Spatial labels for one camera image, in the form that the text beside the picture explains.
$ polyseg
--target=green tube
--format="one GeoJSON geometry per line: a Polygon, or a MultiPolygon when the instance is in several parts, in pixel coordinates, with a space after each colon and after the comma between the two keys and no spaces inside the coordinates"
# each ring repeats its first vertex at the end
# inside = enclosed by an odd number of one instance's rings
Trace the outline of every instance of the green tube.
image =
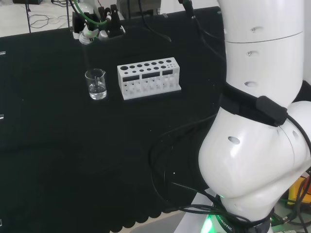
{"type": "Polygon", "coordinates": [[[80,14],[90,23],[96,24],[96,25],[104,25],[107,23],[107,20],[105,20],[104,22],[95,22],[94,20],[90,19],[89,17],[87,17],[83,11],[80,9],[80,7],[78,6],[77,0],[73,0],[74,4],[76,5],[76,8],[78,9],[78,11],[80,12],[80,14]]]}

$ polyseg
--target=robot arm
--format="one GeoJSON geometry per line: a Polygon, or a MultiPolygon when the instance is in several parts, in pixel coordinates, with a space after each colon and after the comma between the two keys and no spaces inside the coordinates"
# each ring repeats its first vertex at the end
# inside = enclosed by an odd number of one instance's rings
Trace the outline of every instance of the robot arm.
{"type": "Polygon", "coordinates": [[[78,7],[84,16],[73,13],[73,37],[79,39],[82,44],[88,45],[95,38],[103,41],[125,34],[116,5],[111,5],[111,8],[96,8],[94,0],[87,0],[78,3],[78,7]]]}
{"type": "MultiPolygon", "coordinates": [[[[219,0],[219,4],[227,84],[287,108],[311,138],[311,103],[292,104],[303,80],[304,1],[219,0]]],[[[226,210],[251,221],[267,217],[310,166],[306,141],[291,122],[273,127],[222,107],[199,152],[202,176],[221,196],[226,210]]]]}

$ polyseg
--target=test tube rack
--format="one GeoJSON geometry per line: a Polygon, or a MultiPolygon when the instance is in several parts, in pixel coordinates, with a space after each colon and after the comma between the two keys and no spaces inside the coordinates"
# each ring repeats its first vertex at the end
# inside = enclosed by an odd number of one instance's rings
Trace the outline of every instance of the test tube rack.
{"type": "Polygon", "coordinates": [[[179,65],[171,58],[117,66],[124,100],[180,91],[179,65]]]}

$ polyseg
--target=black tablecloth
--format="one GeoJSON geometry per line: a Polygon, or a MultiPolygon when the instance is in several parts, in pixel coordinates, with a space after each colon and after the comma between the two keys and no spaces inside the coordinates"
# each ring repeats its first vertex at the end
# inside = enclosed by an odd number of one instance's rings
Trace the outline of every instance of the black tablecloth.
{"type": "MultiPolygon", "coordinates": [[[[196,14],[223,37],[218,11],[196,14]]],[[[0,231],[117,232],[165,210],[151,186],[148,147],[161,133],[217,112],[226,68],[184,12],[147,21],[172,43],[134,19],[124,22],[122,38],[87,47],[90,67],[107,72],[102,101],[88,94],[82,46],[68,29],[0,38],[0,231]],[[182,91],[123,101],[116,66],[167,57],[180,65],[182,91]]],[[[222,43],[207,41],[224,54],[222,43]]],[[[170,181],[205,187],[197,149],[207,130],[185,137],[159,162],[167,162],[170,181]]],[[[179,204],[194,195],[169,187],[179,204]]]]}

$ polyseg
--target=white floor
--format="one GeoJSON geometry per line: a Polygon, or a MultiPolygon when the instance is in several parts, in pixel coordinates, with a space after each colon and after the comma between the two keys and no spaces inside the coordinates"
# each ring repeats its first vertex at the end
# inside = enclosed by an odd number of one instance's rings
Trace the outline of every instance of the white floor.
{"type": "MultiPolygon", "coordinates": [[[[32,32],[46,31],[57,28],[68,27],[66,7],[60,7],[51,3],[50,0],[43,0],[40,5],[29,5],[31,12],[29,15],[47,15],[49,18],[48,25],[41,27],[47,23],[39,21],[32,25],[32,32]]],[[[72,15],[72,8],[69,8],[69,15],[72,15]]],[[[30,23],[36,20],[46,19],[45,16],[32,16],[30,23]]],[[[12,0],[0,0],[0,37],[29,33],[26,8],[24,4],[13,4],[12,0]]]]}

